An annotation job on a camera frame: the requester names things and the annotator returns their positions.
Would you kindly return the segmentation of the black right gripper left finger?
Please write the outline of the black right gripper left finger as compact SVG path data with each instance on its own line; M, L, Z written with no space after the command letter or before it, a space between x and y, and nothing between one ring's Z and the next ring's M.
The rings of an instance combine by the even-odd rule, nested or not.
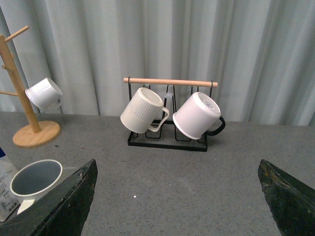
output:
M94 199L97 165L83 165L30 208L0 226L2 236L79 236Z

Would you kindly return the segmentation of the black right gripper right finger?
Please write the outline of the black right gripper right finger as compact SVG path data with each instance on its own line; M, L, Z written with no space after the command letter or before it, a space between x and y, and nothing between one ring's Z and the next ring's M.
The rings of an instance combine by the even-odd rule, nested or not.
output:
M264 159L258 178L281 235L313 236L315 190Z

